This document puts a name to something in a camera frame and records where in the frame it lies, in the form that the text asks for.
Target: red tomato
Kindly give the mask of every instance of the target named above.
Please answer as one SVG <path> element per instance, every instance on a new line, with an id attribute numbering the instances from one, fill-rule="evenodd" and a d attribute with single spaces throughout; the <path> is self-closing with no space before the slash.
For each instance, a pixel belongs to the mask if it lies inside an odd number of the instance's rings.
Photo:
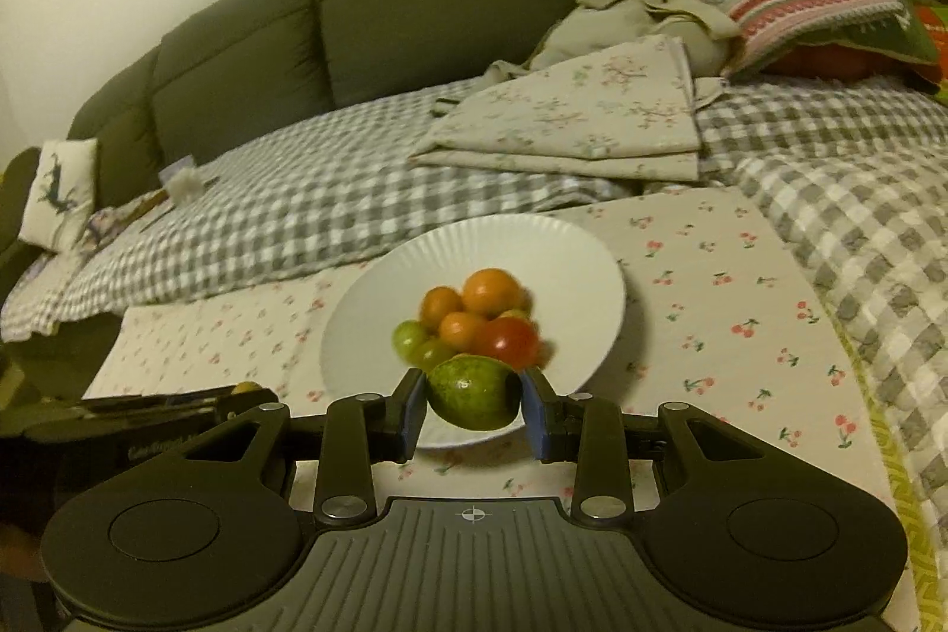
<path id="1" fill-rule="evenodd" d="M 539 335 L 529 322 L 501 316 L 481 326 L 471 353 L 499 359 L 519 372 L 537 364 Z"/>

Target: crosshair marking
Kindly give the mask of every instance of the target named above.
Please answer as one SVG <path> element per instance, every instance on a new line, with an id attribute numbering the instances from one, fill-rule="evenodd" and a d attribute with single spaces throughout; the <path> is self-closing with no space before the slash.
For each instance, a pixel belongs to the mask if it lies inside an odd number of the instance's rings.
<path id="1" fill-rule="evenodd" d="M 463 512 L 458 513 L 458 517 L 463 517 L 468 522 L 480 522 L 485 517 L 490 516 L 483 509 L 478 509 L 476 506 L 468 507 Z"/>

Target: sofa armrest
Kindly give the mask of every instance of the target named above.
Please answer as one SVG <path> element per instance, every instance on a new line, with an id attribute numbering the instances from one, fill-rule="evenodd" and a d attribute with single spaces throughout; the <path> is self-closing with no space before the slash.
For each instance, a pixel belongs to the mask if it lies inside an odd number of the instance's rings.
<path id="1" fill-rule="evenodd" d="M 0 255 L 16 243 L 39 163 L 40 149 L 27 148 L 9 163 L 0 181 Z"/>
<path id="2" fill-rule="evenodd" d="M 22 241 L 14 241 L 0 253 L 0 307 L 7 302 L 7 296 L 20 277 L 42 254 L 40 247 L 23 244 Z"/>

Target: white plate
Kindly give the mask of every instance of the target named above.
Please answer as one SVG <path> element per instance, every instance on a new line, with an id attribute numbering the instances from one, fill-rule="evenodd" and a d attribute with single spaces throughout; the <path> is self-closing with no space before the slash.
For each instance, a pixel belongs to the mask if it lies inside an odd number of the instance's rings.
<path id="1" fill-rule="evenodd" d="M 478 269 L 501 268 L 534 299 L 540 337 L 555 347 L 544 373 L 557 394 L 580 389 L 613 346 L 622 325 L 626 286 L 615 258 L 589 232 L 542 215 L 489 215 L 429 231 L 385 255 L 359 277 L 322 335 L 322 378 L 334 399 L 391 394 L 406 367 L 392 350 L 392 331 L 414 319 L 425 293 L 458 288 Z M 418 447 L 476 444 L 523 426 L 474 432 L 428 410 Z"/>

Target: folded cloth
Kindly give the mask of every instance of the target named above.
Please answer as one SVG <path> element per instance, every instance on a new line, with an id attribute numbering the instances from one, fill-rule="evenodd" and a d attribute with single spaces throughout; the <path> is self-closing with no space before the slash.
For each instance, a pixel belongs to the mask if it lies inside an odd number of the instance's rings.
<path id="1" fill-rule="evenodd" d="M 481 87 L 654 34 L 679 37 L 691 75 L 705 77 L 720 75 L 741 28 L 698 0 L 577 0 L 577 8 L 553 25 L 523 65 L 493 63 Z"/>
<path id="2" fill-rule="evenodd" d="M 703 80 L 699 91 L 706 104 L 722 82 Z M 475 91 L 430 127 L 409 158 L 419 165 L 570 168 L 594 176 L 608 169 L 610 178 L 654 179 L 661 163 L 643 157 L 686 154 L 670 163 L 673 179 L 697 179 L 698 100 L 681 40 L 644 37 Z"/>

